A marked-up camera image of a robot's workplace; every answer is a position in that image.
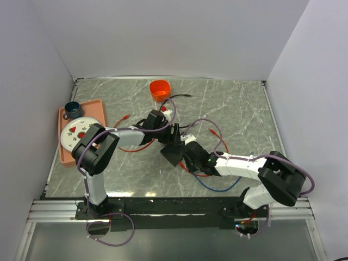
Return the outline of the black network switch box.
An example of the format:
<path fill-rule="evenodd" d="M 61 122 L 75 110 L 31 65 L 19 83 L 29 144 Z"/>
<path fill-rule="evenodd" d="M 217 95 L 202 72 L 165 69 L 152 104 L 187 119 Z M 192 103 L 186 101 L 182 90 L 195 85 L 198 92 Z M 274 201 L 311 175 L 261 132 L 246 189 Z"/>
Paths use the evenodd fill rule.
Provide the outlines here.
<path fill-rule="evenodd" d="M 183 160 L 184 145 L 166 145 L 160 154 L 174 167 Z"/>

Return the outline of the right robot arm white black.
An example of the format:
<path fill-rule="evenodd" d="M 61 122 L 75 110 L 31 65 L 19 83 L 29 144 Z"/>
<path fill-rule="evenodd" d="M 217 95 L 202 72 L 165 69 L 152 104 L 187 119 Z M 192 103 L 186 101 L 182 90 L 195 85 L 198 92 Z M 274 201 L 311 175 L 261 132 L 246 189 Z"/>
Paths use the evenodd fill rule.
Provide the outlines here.
<path fill-rule="evenodd" d="M 184 146 L 182 156 L 192 173 L 201 171 L 208 176 L 237 176 L 259 181 L 260 185 L 245 189 L 240 196 L 238 212 L 245 217 L 261 206 L 276 202 L 293 207 L 300 196 L 315 188 L 313 178 L 304 169 L 277 151 L 258 157 L 208 153 L 192 141 Z"/>

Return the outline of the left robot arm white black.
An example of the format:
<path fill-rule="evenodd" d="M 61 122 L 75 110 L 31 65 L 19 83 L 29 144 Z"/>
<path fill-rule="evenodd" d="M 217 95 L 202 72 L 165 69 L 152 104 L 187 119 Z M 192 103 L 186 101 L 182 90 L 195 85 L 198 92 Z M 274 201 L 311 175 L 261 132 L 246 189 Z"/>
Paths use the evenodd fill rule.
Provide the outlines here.
<path fill-rule="evenodd" d="M 114 151 L 124 146 L 142 146 L 152 140 L 170 147 L 182 145 L 179 124 L 172 124 L 174 116 L 174 113 L 166 116 L 161 111 L 151 110 L 141 124 L 119 129 L 94 123 L 80 139 L 72 156 L 83 176 L 86 207 L 94 218 L 103 218 L 108 211 L 103 171 Z"/>

